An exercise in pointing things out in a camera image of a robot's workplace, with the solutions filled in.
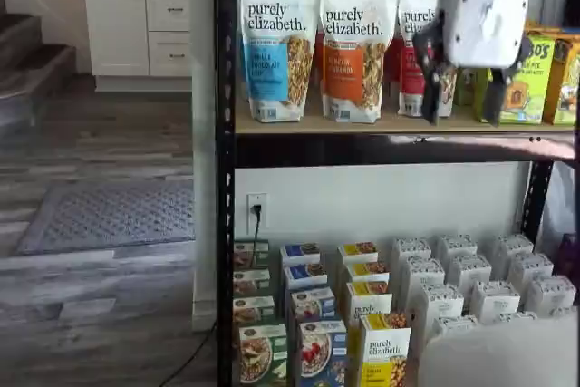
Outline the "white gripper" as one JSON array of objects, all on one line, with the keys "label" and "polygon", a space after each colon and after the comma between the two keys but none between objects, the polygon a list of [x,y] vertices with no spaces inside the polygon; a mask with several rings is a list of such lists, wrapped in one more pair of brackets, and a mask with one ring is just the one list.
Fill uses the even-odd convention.
[{"label": "white gripper", "polygon": [[425,81],[421,116],[438,123],[442,77],[452,65],[492,68],[482,116],[498,126],[506,90],[532,51],[523,35],[528,0],[442,0],[442,5],[445,12],[412,37]]}]

